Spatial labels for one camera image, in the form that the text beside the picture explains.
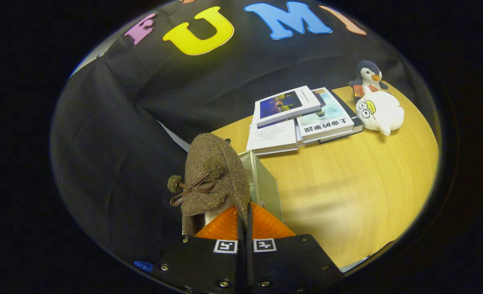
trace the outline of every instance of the round table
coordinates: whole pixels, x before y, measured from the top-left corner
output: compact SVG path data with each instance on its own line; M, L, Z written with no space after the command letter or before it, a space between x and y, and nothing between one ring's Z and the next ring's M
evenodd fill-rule
M421 212L437 175L432 129L408 98L388 86L405 111L403 125L390 136L364 129L303 145L293 154L260 157L277 181L286 225L296 234L313 235L338 267L399 238ZM355 111L351 87L333 91ZM252 116L212 133L230 138L242 153L251 121Z

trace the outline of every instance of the brown string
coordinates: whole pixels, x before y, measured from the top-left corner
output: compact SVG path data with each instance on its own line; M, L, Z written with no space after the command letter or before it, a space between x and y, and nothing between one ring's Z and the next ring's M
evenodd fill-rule
M203 183L206 183L206 182L209 182L209 181L210 181L209 186L207 186L206 188L200 187ZM184 191L182 193L174 196L173 198L171 198L170 204L171 204L171 206L174 206L174 207L182 204L182 202L185 201L185 199L189 196L189 194L191 194L192 191L196 191L198 193L208 193L208 192L212 191L214 189L214 187L216 186L216 182L214 181L214 179L212 177L210 177L210 175L208 173L206 173L201 179L199 179L194 184L187 185L185 183L178 183L178 186L180 186L180 188L183 188Z

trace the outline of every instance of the red tag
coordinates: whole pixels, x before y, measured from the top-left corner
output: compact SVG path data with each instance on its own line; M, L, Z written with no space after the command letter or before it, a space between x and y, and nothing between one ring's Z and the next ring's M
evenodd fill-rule
M379 89L378 89L378 88L376 88L376 87L374 87L374 86L372 86L372 85L369 85L369 86L368 86L368 88L369 88L370 90L372 90L372 92L379 91Z
M363 86L354 85L354 97L363 97Z

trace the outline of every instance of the blue object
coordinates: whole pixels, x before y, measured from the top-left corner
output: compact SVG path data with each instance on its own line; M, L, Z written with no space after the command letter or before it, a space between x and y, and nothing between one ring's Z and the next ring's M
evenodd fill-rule
M154 265L148 262L135 261L133 264L144 272L151 272L154 268Z
M305 33L303 21L308 24L307 29L312 33L331 33L332 29L323 24L305 3L287 2L288 12L266 3L248 5L244 11L254 12L259 15L272 30L271 38L275 40L292 37L294 33L283 27L288 25L299 33Z

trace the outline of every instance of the foam letter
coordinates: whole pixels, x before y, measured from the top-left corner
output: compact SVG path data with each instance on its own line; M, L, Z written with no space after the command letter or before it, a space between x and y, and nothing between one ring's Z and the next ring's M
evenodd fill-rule
M195 16L195 19L207 20L217 30L216 35L209 39L198 39L187 27L188 22L175 26L162 38L163 41L171 41L181 52L187 55L200 55L227 43L234 34L234 26L221 15L219 7L208 8Z
M305 33L303 21L308 24L307 29L312 33L331 33L332 29L323 24L314 14L308 5L300 2L287 2L288 12L266 3L248 5L245 11L254 12L259 15L272 30L271 38L275 40L292 37L294 33L285 29L282 24L288 25L299 33Z
M348 18L346 18L344 15L342 15L339 11L335 11L332 8L326 7L326 6L319 6L326 11L332 13L335 17L337 17L342 23L346 25L346 29L353 32L357 33L359 35L366 35L367 33L362 30L361 28L358 28L357 25L355 25L353 22L351 22Z
M130 30L126 32L125 36L130 36L134 40L134 45L138 44L140 41L142 41L143 38L145 38L146 35L149 35L153 28L148 28L154 24L154 21L150 18L154 17L156 14L151 13L150 15L146 16L144 19L142 19L141 22L135 24Z

